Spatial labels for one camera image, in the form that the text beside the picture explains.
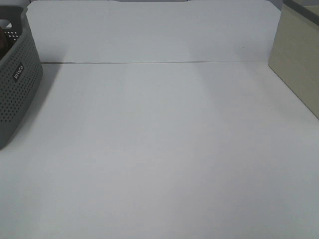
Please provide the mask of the brown towel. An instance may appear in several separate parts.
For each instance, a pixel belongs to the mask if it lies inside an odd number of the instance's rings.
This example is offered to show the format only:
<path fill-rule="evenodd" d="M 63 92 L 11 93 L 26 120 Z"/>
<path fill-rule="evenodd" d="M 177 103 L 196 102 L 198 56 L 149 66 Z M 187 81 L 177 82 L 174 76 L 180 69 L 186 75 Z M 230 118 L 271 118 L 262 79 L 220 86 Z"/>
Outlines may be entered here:
<path fill-rule="evenodd" d="M 0 28 L 0 60 L 4 58 L 4 56 L 11 49 L 11 41 L 5 34 L 4 30 Z"/>

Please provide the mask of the white back panel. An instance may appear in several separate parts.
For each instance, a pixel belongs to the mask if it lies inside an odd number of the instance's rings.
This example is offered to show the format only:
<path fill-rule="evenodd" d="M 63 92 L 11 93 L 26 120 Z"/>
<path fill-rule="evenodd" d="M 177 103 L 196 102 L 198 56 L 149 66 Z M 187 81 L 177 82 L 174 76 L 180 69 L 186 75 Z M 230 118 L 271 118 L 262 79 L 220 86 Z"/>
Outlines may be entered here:
<path fill-rule="evenodd" d="M 266 0 L 38 0 L 27 18 L 43 63 L 266 61 L 280 11 Z"/>

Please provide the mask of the grey perforated plastic basket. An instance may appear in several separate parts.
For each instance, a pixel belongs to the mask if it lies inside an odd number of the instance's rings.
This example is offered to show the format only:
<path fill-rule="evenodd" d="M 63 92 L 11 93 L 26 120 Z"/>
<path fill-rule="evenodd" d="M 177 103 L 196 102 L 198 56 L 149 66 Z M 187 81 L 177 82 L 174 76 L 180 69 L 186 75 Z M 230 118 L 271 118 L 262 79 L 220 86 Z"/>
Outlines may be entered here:
<path fill-rule="evenodd" d="M 0 146 L 4 148 L 23 120 L 43 76 L 43 68 L 26 16 L 18 5 L 1 5 L 0 18 L 9 50 L 0 60 Z"/>

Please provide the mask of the beige storage box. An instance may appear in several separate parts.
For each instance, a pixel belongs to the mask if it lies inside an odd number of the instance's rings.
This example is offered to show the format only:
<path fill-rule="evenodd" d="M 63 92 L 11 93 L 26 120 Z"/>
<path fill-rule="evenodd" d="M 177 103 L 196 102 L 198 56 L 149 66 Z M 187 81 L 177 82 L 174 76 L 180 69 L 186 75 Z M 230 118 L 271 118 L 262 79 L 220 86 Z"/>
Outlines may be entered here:
<path fill-rule="evenodd" d="M 269 67 L 317 117 L 319 115 L 319 2 L 285 0 Z"/>

